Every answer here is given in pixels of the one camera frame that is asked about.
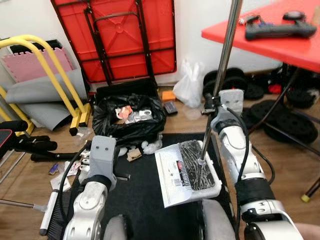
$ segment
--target gray mat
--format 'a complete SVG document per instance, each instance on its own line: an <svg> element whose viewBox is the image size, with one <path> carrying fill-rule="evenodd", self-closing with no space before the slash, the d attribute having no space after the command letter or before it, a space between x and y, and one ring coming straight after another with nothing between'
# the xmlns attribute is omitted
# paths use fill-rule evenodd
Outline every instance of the gray mat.
<svg viewBox="0 0 320 240"><path fill-rule="evenodd" d="M80 99L87 100L87 92L81 69L68 71L66 74L78 93ZM65 85L61 75L56 74L55 77L69 100L73 100L72 95ZM61 97L59 96L49 77L44 76L12 85L7 91L5 101L8 104L31 104L59 102L61 101Z"/></svg>
<svg viewBox="0 0 320 240"><path fill-rule="evenodd" d="M18 106L25 114L51 131L70 116L67 108L59 102L29 103Z"/></svg>

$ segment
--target metal rod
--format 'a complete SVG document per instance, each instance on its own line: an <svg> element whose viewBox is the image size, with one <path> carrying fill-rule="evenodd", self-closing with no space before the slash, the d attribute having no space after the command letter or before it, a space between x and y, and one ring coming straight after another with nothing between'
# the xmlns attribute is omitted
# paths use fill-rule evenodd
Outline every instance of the metal rod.
<svg viewBox="0 0 320 240"><path fill-rule="evenodd" d="M292 75L292 77L290 78L287 86L284 88L283 92L278 96L278 98L276 99L275 103L272 105L272 107L270 108L270 110L267 112L267 114L264 116L264 118L262 118L258 123L256 123L250 130L249 130L249 134L251 134L255 129L257 129L258 127L261 126L261 124L263 124L265 122L265 120L270 116L270 114L273 112L273 110L276 108L276 106L281 102L281 99L285 96L285 94L288 92L289 88L291 87L291 85L294 83L294 81L296 80L298 74L299 74L300 68L297 68L294 72L294 74Z"/></svg>
<svg viewBox="0 0 320 240"><path fill-rule="evenodd" d="M313 121L313 122L315 122L315 123L317 123L317 124L320 124L320 119L318 119L318 118L316 118L316 117L314 117L314 116L310 116L309 114L306 114L306 113L304 113L304 112L302 112L302 111L299 111L299 110L297 110L297 109L292 109L292 112L294 112L295 114L299 114L299 115L301 115L301 116L304 116L304 117L306 117L307 119L309 119L309 120L311 120L311 121Z"/></svg>
<svg viewBox="0 0 320 240"><path fill-rule="evenodd" d="M206 122L206 128L204 133L204 139L203 139L203 145L201 149L201 156L200 159L204 160L207 152L207 148L210 142L210 136L211 136L211 121L213 120L213 115L210 114L208 116L208 121Z"/></svg>
<svg viewBox="0 0 320 240"><path fill-rule="evenodd" d="M0 204L12 205L12 206L23 207L28 209L33 209L35 206L34 204L23 203L18 201L9 201L4 199L0 199Z"/></svg>
<svg viewBox="0 0 320 240"><path fill-rule="evenodd" d="M320 177L314 182L312 187L305 193L306 196L311 198L311 196L320 188Z"/></svg>
<svg viewBox="0 0 320 240"><path fill-rule="evenodd" d="M216 97L219 94L219 91L222 88L225 76L226 76L226 70L230 58L230 53L232 49L232 43L234 41L235 37L235 32L236 32L236 26L237 26L237 21L240 15L241 11L241 6L242 6L242 0L232 0L231 8L230 8L230 14L229 14L229 20L228 20L228 25L226 28L226 33L224 37L224 43L222 47L222 53L220 57L220 63L219 63L219 68L217 72L217 77L214 85L214 90L213 90L213 96ZM210 141L210 135L211 135L211 121L213 120L213 114L210 114L208 116L208 120L206 123L206 129L204 133L204 139L203 139L203 145L202 145L202 150L201 150L201 156L200 159L203 160L208 144Z"/></svg>
<svg viewBox="0 0 320 240"><path fill-rule="evenodd" d="M15 161L15 163L10 167L10 169L4 174L4 176L0 180L0 184L6 179L6 177L11 173L11 171L15 168L15 166L20 162L20 160L24 157L26 153L23 152L21 155L18 157L18 159Z"/></svg>
<svg viewBox="0 0 320 240"><path fill-rule="evenodd" d="M265 122L265 125L267 125L268 127L272 128L273 130L276 130L277 132L281 133L282 135L286 136L287 138L290 138L291 140L295 141L296 143L300 144L301 146L303 146L304 148L310 150L311 152L313 152L314 154L317 154L318 156L320 155L320 152L312 147L310 147L309 145L305 144L304 142L300 141L299 139L291 136L290 134L280 130L279 128Z"/></svg>
<svg viewBox="0 0 320 240"><path fill-rule="evenodd" d="M1 163L0 163L0 168L2 167L3 164L5 164L5 162L11 157L11 155L15 152L15 150L11 150L9 152L9 154L7 156L5 156L5 158L2 159Z"/></svg>
<svg viewBox="0 0 320 240"><path fill-rule="evenodd" d="M230 53L232 49L232 43L234 41L237 22L238 22L238 18L241 11L241 6L242 6L242 0L232 0L228 25L226 28L224 43L222 47L219 68L216 75L216 81L215 81L214 90L213 90L214 97L218 96L219 91L221 90L222 85L224 83L226 70L227 70Z"/></svg>

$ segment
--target red folding table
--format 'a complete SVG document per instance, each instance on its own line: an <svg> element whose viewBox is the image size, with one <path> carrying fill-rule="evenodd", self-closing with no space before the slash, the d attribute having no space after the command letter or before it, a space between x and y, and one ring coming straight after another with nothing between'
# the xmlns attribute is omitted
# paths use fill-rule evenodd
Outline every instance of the red folding table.
<svg viewBox="0 0 320 240"><path fill-rule="evenodd" d="M319 0L281 0L265 7L255 9L251 12L244 13L243 16L257 14L260 15L266 23L288 24L288 21L282 19L284 13L289 11L302 11L306 15L306 21L310 22L318 5L320 5ZM225 21L203 29L202 37L215 42L223 43L225 40L227 24L228 22ZM299 68L320 73L320 26L318 25L317 27L317 32L309 39L285 37L264 38L248 41L245 39L246 27L244 25L238 25L236 27L232 46L279 60L283 62L284 65L294 65L298 67L270 111L249 132L252 132L261 124L266 124L319 156L318 149L312 148L295 137L287 134L286 132L283 132L282 130L265 122L277 104L283 100L290 86L297 78ZM306 114L304 114L304 116L317 123L320 123L320 121L314 117L307 116Z"/></svg>

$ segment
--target white wall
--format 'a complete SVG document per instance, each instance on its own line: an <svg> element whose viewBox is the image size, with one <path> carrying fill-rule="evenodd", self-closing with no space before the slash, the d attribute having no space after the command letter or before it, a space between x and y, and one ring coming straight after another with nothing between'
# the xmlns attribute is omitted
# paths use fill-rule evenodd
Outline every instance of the white wall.
<svg viewBox="0 0 320 240"><path fill-rule="evenodd" d="M0 2L0 38L31 34L44 40L57 39L79 67L50 0L7 0Z"/></svg>
<svg viewBox="0 0 320 240"><path fill-rule="evenodd" d="M242 12L269 4L271 1L244 0ZM175 0L178 68L184 58L204 63L206 72L218 68L222 44L202 38L201 30L227 20L230 5L231 0ZM0 2L0 30L0 38L32 34L44 40L57 39L66 48L75 66L79 67L50 0ZM234 48L229 65L240 67L244 71L256 71L273 68L279 63ZM177 73L160 75L156 79L159 83L178 80Z"/></svg>
<svg viewBox="0 0 320 240"><path fill-rule="evenodd" d="M176 54L179 68L184 58L202 62L204 72L218 69L222 43L201 37L201 30L229 17L231 0L175 0ZM245 13L268 5L272 0L243 0L241 12ZM279 62L238 48L233 48L229 60L230 67L239 67L245 72L270 69ZM175 82L178 73L157 77L157 82Z"/></svg>

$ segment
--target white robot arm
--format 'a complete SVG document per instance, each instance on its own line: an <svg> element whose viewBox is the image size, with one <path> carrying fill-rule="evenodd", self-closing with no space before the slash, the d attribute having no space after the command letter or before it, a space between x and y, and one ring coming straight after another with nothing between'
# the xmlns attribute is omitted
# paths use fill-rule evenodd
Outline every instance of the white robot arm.
<svg viewBox="0 0 320 240"><path fill-rule="evenodd" d="M240 169L246 151L246 138L237 118L227 107L240 115L243 92L239 89L219 92L221 106L211 122L211 128L218 133L222 155L236 189L242 219L246 222L246 240L303 240L295 224L285 212L282 203L276 200L251 143L241 180Z"/></svg>

